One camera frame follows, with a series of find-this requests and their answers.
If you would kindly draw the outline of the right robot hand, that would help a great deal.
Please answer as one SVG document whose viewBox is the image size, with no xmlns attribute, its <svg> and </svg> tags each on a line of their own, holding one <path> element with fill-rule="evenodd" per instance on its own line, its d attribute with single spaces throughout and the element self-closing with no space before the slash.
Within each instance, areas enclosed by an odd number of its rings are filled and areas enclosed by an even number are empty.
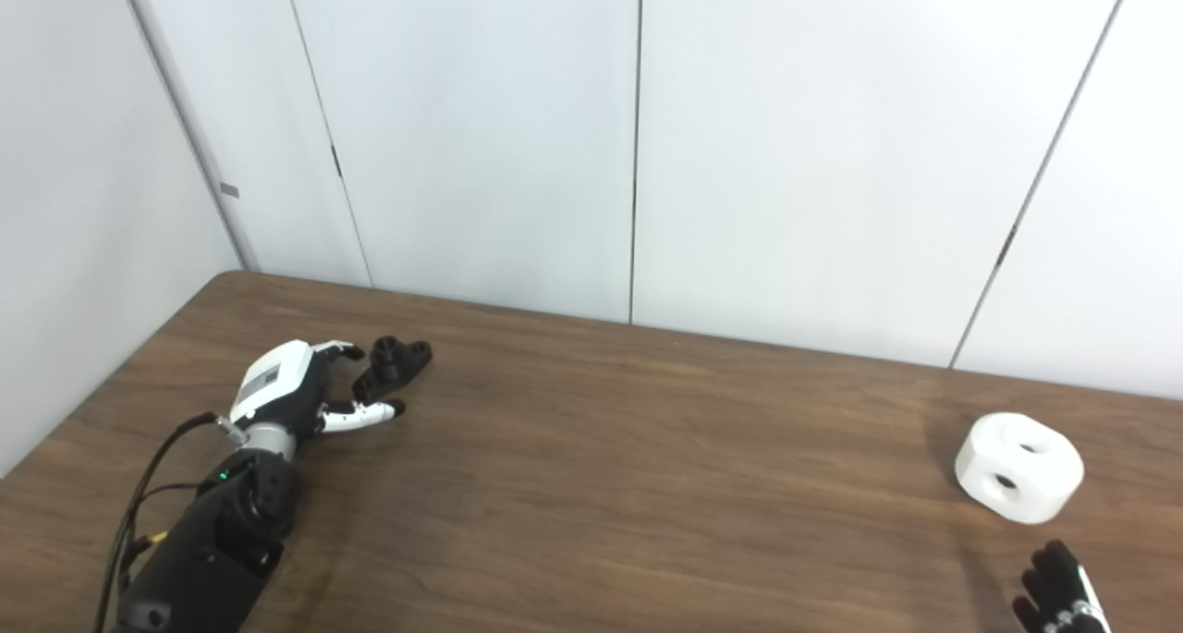
<svg viewBox="0 0 1183 633">
<path fill-rule="evenodd" d="M 1011 611 L 1026 632 L 1111 632 L 1085 566 L 1060 540 L 1032 553 Z"/>
</svg>

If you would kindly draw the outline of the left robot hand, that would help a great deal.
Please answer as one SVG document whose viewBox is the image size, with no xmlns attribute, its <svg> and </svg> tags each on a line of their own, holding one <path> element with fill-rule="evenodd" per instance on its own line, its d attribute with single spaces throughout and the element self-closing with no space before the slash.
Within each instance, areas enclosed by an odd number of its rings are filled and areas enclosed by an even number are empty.
<svg viewBox="0 0 1183 633">
<path fill-rule="evenodd" d="M 270 424 L 305 441 L 321 432 L 353 432 L 401 416 L 401 401 L 328 398 L 334 364 L 340 359 L 356 362 L 364 355 L 363 349 L 343 341 L 287 341 L 274 347 L 250 364 L 231 407 L 230 422 L 244 432 Z"/>
</svg>

